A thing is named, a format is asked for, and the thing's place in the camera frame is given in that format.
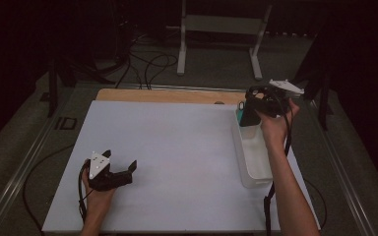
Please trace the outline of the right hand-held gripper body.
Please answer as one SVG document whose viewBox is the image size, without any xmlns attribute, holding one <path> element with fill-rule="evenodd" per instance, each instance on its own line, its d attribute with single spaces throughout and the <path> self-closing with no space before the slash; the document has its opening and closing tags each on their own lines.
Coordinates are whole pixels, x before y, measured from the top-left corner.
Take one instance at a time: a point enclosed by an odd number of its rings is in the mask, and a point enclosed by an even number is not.
<svg viewBox="0 0 378 236">
<path fill-rule="evenodd" d="M 303 88 L 298 88 L 288 80 L 270 80 L 264 96 L 268 115 L 277 117 L 287 113 L 289 108 L 288 99 L 299 97 L 305 93 Z"/>
</svg>

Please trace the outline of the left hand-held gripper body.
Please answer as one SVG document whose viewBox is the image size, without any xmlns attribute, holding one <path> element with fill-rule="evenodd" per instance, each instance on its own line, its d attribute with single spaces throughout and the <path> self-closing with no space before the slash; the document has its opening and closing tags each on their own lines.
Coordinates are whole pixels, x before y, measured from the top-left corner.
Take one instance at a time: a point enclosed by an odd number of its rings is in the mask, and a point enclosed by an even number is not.
<svg viewBox="0 0 378 236">
<path fill-rule="evenodd" d="M 90 159 L 89 185 L 96 191 L 109 191 L 131 184 L 133 173 L 127 170 L 113 173 L 110 171 L 110 159 L 94 152 Z"/>
</svg>

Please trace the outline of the iridescent teal phone case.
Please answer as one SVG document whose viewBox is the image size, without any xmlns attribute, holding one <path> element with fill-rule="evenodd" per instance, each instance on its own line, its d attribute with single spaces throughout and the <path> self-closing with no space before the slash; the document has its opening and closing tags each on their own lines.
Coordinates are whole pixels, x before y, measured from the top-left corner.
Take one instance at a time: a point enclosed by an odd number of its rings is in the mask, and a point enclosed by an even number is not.
<svg viewBox="0 0 378 236">
<path fill-rule="evenodd" d="M 242 120 L 242 116 L 243 116 L 244 106 L 245 106 L 244 101 L 239 101 L 238 104 L 237 104 L 236 117 L 237 117 L 237 123 L 238 123 L 239 126 L 241 126 L 241 120 Z"/>
</svg>

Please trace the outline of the white plastic container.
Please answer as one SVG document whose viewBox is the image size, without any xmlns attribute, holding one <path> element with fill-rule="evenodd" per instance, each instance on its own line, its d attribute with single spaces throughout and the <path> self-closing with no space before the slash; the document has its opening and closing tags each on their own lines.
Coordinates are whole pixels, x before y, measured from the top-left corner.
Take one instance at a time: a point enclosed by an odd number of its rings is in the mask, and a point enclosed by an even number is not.
<svg viewBox="0 0 378 236">
<path fill-rule="evenodd" d="M 245 188 L 259 188 L 273 181 L 263 133 L 259 125 L 241 127 L 240 111 L 234 111 L 231 132 L 239 173 Z"/>
</svg>

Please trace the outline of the person's right hand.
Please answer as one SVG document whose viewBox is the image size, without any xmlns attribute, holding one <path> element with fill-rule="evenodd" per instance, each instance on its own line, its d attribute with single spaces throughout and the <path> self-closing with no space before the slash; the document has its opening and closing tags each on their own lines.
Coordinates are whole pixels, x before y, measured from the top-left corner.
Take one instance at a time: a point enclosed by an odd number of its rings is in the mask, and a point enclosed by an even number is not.
<svg viewBox="0 0 378 236">
<path fill-rule="evenodd" d="M 261 129 L 265 144 L 268 150 L 284 151 L 284 142 L 292 127 L 294 116 L 299 111 L 299 107 L 290 98 L 288 100 L 288 112 L 281 117 L 270 117 L 258 112 L 262 120 Z"/>
</svg>

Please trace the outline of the person's left hand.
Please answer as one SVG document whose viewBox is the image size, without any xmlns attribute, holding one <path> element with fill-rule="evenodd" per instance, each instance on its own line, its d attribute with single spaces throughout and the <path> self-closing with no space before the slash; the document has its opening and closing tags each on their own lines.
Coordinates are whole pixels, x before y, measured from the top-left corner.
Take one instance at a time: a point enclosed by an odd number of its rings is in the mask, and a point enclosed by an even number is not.
<svg viewBox="0 0 378 236">
<path fill-rule="evenodd" d="M 88 168 L 82 173 L 82 182 L 86 192 L 87 218 L 92 216 L 105 217 L 110 209 L 115 189 L 109 191 L 96 191 L 89 185 Z"/>
</svg>

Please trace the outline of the black stand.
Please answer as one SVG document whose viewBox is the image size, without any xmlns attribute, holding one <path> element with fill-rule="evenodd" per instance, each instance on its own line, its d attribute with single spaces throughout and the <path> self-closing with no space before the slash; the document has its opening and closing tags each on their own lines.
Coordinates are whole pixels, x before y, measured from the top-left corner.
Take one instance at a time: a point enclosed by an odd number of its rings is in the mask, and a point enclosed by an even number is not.
<svg viewBox="0 0 378 236">
<path fill-rule="evenodd" d="M 328 97 L 330 88 L 330 67 L 335 51 L 335 27 L 327 21 L 318 32 L 311 47 L 306 53 L 294 77 L 295 83 L 307 81 L 303 98 L 313 100 L 320 94 L 318 106 L 318 121 L 327 130 Z"/>
<path fill-rule="evenodd" d="M 73 87 L 76 84 L 73 69 L 65 57 L 54 57 L 48 64 L 48 117 L 52 117 L 58 106 L 58 80 L 66 87 Z"/>
</svg>

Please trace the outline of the grey metal stand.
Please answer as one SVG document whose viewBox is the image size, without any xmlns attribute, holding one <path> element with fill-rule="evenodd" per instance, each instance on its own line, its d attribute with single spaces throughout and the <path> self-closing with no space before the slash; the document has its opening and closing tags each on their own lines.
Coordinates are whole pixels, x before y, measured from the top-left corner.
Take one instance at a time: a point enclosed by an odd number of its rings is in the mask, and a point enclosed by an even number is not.
<svg viewBox="0 0 378 236">
<path fill-rule="evenodd" d="M 258 59 L 258 52 L 265 35 L 266 27 L 272 9 L 273 5 L 271 3 L 266 3 L 264 15 L 259 19 L 193 15 L 187 13 L 187 0 L 181 0 L 181 17 L 179 27 L 180 48 L 177 59 L 177 75 L 183 76 L 185 74 L 187 54 L 187 31 L 249 34 L 256 36 L 255 45 L 249 49 L 249 58 L 252 66 L 254 79 L 257 81 L 261 81 L 263 79 L 263 74 Z"/>
</svg>

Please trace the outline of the metal floor rail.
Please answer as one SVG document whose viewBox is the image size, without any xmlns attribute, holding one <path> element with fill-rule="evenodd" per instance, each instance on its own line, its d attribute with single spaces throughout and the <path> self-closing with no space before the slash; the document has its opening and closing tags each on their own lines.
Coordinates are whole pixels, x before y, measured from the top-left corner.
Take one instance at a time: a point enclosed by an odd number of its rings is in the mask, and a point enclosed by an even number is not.
<svg viewBox="0 0 378 236">
<path fill-rule="evenodd" d="M 40 155 L 47 137 L 49 136 L 50 130 L 56 123 L 56 118 L 63 111 L 70 97 L 71 94 L 65 94 L 60 97 L 58 106 L 55 108 L 53 115 L 45 120 L 40 131 L 36 133 L 35 140 L 31 144 L 31 147 L 23 157 L 21 164 L 3 190 L 0 196 L 0 224 L 22 189 L 22 185 L 27 178 L 28 172 L 32 169 L 32 165 Z"/>
<path fill-rule="evenodd" d="M 316 129 L 320 133 L 324 146 L 328 150 L 329 161 L 338 179 L 339 185 L 343 191 L 343 195 L 346 199 L 348 208 L 354 218 L 356 226 L 361 236 L 377 236 L 372 223 L 370 222 L 366 211 L 363 208 L 361 200 L 353 187 L 347 172 L 343 166 L 340 156 L 334 147 L 332 140 L 329 137 L 329 133 L 325 131 L 318 119 L 318 107 L 316 103 L 311 101 L 305 102 L 305 107 L 310 113 L 311 119 L 316 126 Z"/>
<path fill-rule="evenodd" d="M 185 86 L 168 86 L 168 85 L 151 85 L 145 86 L 140 84 L 120 84 L 118 87 L 113 86 L 110 89 L 148 89 L 148 90 L 191 90 L 191 91 L 223 91 L 223 92 L 241 92 L 245 93 L 245 89 L 238 88 L 201 88 L 201 87 L 185 87 Z"/>
</svg>

